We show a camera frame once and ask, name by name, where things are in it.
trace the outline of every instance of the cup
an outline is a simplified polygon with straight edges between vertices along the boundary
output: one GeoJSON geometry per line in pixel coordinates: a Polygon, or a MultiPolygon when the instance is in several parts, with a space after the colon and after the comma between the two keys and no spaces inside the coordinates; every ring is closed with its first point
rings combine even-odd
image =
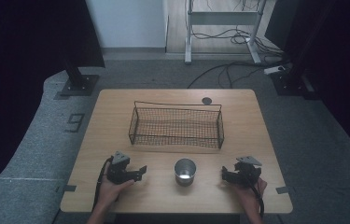
{"type": "Polygon", "coordinates": [[[194,181],[197,167],[194,161],[184,158],[175,164],[175,180],[180,186],[186,187],[194,181]]]}

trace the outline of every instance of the white wall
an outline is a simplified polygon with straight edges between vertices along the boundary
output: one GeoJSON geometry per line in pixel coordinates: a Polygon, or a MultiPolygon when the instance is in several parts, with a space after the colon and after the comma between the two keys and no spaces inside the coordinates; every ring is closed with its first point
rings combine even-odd
{"type": "Polygon", "coordinates": [[[86,0],[101,48],[164,48],[166,0],[86,0]]]}

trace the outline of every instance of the wire basket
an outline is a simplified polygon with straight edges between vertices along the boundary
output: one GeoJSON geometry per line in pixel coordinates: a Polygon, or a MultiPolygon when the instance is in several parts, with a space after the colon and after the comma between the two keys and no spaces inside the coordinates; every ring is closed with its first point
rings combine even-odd
{"type": "Polygon", "coordinates": [[[132,145],[221,148],[224,142],[221,105],[172,105],[135,101],[129,138],[132,145]]]}

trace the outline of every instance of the person's arm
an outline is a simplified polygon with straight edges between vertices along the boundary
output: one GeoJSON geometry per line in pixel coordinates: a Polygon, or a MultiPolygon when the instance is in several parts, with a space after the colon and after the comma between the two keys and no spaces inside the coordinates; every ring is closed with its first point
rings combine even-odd
{"type": "MultiPolygon", "coordinates": [[[[105,167],[104,175],[107,174],[107,168],[109,163],[105,167]]],[[[99,188],[99,198],[93,208],[92,214],[88,219],[88,224],[104,223],[107,216],[110,205],[117,199],[119,193],[128,188],[134,183],[134,180],[129,180],[120,185],[111,183],[105,176],[102,178],[102,184],[99,188]]]]}
{"type": "MultiPolygon", "coordinates": [[[[244,208],[245,214],[251,224],[262,223],[262,218],[259,215],[259,200],[256,198],[256,194],[251,188],[243,188],[239,185],[232,185],[232,188],[238,196],[239,204],[244,208]]],[[[267,188],[267,182],[259,178],[255,185],[255,188],[259,190],[261,197],[267,188]]]]}

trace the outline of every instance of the wooden board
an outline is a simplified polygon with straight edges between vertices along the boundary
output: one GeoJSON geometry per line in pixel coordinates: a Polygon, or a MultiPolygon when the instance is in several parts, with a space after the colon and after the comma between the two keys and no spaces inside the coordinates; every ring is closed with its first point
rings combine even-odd
{"type": "Polygon", "coordinates": [[[262,163],[268,182],[266,213],[289,213],[291,200],[276,188],[285,186],[255,93],[252,90],[103,90],[93,110],[77,161],[61,203],[64,212],[90,212],[96,180],[103,163],[117,150],[131,157],[127,170],[147,165],[143,180],[119,196],[116,213],[239,213],[242,208],[220,170],[233,171],[237,157],[253,156],[262,163]],[[164,104],[201,104],[210,97],[222,105],[225,140],[221,149],[190,146],[132,145],[128,131],[134,101],[164,104]],[[189,187],[175,182],[175,163],[192,159],[197,166],[189,187]]]}

